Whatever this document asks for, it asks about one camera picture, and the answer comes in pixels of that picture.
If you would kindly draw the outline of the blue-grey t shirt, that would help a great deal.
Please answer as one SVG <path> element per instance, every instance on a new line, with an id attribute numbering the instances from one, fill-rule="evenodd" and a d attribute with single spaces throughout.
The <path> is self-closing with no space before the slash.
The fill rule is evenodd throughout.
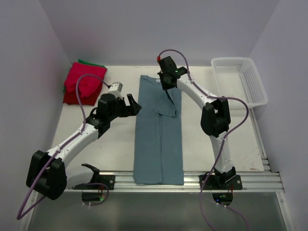
<path id="1" fill-rule="evenodd" d="M 183 185 L 181 91 L 140 77 L 133 178 L 137 184 Z"/>

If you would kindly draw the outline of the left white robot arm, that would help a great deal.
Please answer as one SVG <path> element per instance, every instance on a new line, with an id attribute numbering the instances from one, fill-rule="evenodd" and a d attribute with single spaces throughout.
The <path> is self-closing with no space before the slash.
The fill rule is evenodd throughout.
<path id="1" fill-rule="evenodd" d="M 100 179 L 98 168 L 82 164 L 77 171 L 67 171 L 70 162 L 92 142 L 99 139 L 116 118 L 136 116 L 141 110 L 131 94 L 125 100 L 110 93 L 101 95 L 97 107 L 93 108 L 81 127 L 69 138 L 46 152 L 36 151 L 31 158 L 26 185 L 31 190 L 55 200 L 65 189 L 75 186 L 89 189 L 107 186 Z"/>

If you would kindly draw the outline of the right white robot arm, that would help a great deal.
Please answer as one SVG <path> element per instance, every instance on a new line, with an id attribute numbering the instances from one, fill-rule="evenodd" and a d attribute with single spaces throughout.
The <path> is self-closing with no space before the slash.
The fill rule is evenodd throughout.
<path id="1" fill-rule="evenodd" d="M 225 137 L 231 123 L 228 100 L 217 99 L 201 87 L 190 75 L 186 67 L 177 67 L 173 59 L 157 57 L 161 68 L 159 74 L 163 90 L 178 88 L 186 93 L 202 110 L 201 128 L 210 137 L 214 167 L 207 173 L 207 185 L 225 189 L 236 176 L 236 170 L 231 160 L 228 139 Z"/>

